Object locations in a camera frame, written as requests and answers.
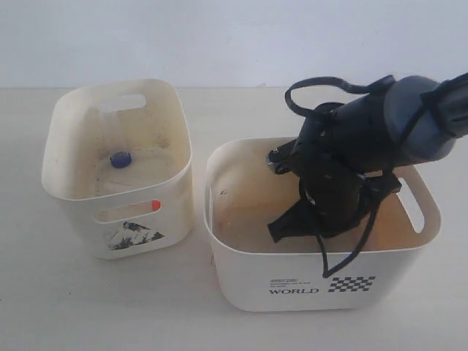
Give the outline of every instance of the checkered flag print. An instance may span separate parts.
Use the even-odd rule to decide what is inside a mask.
[[[352,278],[351,276],[346,276],[344,278],[333,278],[333,281],[330,283],[328,292],[342,293],[345,291],[369,291],[370,287],[374,283],[374,280],[375,276],[369,276],[367,278],[363,276],[358,276],[356,278]]]

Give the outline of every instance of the white table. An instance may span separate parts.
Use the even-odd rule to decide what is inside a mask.
[[[66,91],[0,91],[1,351],[467,349],[468,138],[419,167],[442,232],[385,301],[255,314],[230,305],[216,281],[202,221],[205,161],[232,139],[296,135],[302,118],[287,109],[284,89],[179,89],[195,153],[196,228],[173,247],[116,261],[90,258],[41,186],[51,111]],[[299,96],[311,106],[349,99],[317,88]]]

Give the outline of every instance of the blue bottle cap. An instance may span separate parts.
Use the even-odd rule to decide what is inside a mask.
[[[132,163],[132,155],[129,152],[116,152],[110,157],[110,164],[115,168],[125,168]]]

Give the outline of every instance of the plastic storage basket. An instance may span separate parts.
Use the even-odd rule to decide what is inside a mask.
[[[298,200],[297,177],[274,175],[265,163],[272,148],[289,140],[237,140],[208,160],[205,223],[222,292],[234,306],[253,312],[351,309],[379,301],[439,232],[440,215],[429,191],[414,167],[397,169],[423,215],[423,229],[414,229],[404,203],[391,195],[361,254],[324,279],[314,237],[275,244],[266,227]],[[326,241],[330,266],[352,251],[365,222]]]
[[[102,123],[103,102],[113,111],[109,124]],[[114,123],[132,155],[123,168],[109,162],[106,128]],[[85,86],[55,106],[42,185],[89,253],[114,259],[173,245],[192,229],[191,162],[184,111],[169,83]]]

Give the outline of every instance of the white wall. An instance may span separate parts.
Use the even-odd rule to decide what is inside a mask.
[[[468,70],[463,0],[0,0],[0,87],[286,86]]]

